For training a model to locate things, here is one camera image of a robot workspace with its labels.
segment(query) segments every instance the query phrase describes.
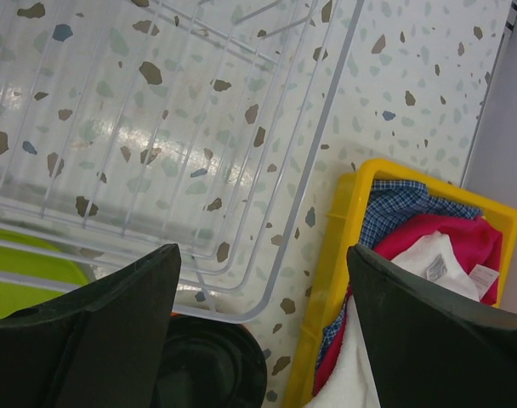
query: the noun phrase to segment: blue plaid cloth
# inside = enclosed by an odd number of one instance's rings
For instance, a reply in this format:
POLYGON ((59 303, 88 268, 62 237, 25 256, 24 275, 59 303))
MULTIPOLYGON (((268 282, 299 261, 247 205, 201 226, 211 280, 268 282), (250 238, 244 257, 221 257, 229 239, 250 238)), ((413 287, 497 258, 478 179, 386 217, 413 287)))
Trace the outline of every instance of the blue plaid cloth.
MULTIPOLYGON (((418 214, 474 219, 481 210, 429 195, 427 185, 411 180, 376 180, 372 184, 359 243, 374 248, 384 237, 418 214)), ((318 368, 345 319, 344 306, 336 320, 323 329, 318 368)))

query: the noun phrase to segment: clothing label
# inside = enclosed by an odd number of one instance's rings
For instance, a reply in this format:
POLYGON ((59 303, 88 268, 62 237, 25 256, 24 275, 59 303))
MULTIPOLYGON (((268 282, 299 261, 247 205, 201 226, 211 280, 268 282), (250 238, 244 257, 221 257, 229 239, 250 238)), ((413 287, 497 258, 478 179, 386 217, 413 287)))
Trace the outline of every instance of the clothing label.
POLYGON ((469 277, 476 285, 478 289, 478 295, 480 296, 480 300, 486 295, 489 288, 491 288, 492 284, 498 279, 500 274, 491 268, 487 268, 483 265, 476 265, 472 272, 470 272, 469 277))
POLYGON ((441 255, 427 268, 427 281, 436 282, 447 273, 446 263, 441 255))

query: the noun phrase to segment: checkered fabric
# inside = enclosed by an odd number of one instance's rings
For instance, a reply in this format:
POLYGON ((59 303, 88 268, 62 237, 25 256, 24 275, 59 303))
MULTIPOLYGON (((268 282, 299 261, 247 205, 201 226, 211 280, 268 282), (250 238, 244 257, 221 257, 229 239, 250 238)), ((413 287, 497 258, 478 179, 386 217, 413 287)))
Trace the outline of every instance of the checkered fabric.
MULTIPOLYGON (((372 184, 359 243, 374 248, 385 236, 418 214, 446 215, 473 219, 481 210, 429 195, 427 185, 411 180, 376 180, 372 184)), ((336 320, 323 329, 323 340, 315 368, 342 327, 345 304, 336 320)))

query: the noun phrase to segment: red cloth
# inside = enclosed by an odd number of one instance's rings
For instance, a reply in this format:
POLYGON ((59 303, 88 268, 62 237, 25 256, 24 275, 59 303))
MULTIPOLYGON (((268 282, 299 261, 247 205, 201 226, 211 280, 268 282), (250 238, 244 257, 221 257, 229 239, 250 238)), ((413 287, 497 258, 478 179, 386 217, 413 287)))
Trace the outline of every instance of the red cloth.
MULTIPOLYGON (((351 297, 353 292, 351 291, 351 286, 347 288, 347 295, 345 297, 344 307, 347 307, 347 301, 351 297)), ((345 324, 347 323, 347 312, 345 313, 344 321, 342 322, 342 326, 332 343, 328 347, 325 356, 323 357, 323 361, 319 365, 317 372, 315 373, 315 380, 313 383, 313 395, 317 395, 319 391, 323 388, 323 386, 327 383, 328 378, 332 374, 332 370, 336 366, 336 362, 338 361, 338 355, 340 354, 340 350, 342 349, 342 341, 344 340, 345 333, 345 324)))
MULTIPOLYGON (((499 269, 503 234, 491 227, 482 217, 466 219, 432 214, 416 215, 379 242, 374 252, 390 261, 423 235, 435 231, 449 235, 455 258, 467 274, 476 265, 499 269)), ((481 302, 495 304, 497 290, 498 280, 493 283, 481 302)))

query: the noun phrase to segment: black plate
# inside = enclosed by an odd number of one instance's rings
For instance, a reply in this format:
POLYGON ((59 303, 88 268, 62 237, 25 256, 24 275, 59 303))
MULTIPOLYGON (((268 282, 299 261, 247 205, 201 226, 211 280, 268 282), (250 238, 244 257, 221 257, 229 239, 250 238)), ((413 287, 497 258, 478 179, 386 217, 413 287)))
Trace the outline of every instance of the black plate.
POLYGON ((266 381, 262 350, 242 326, 175 316, 151 408, 260 407, 266 381))

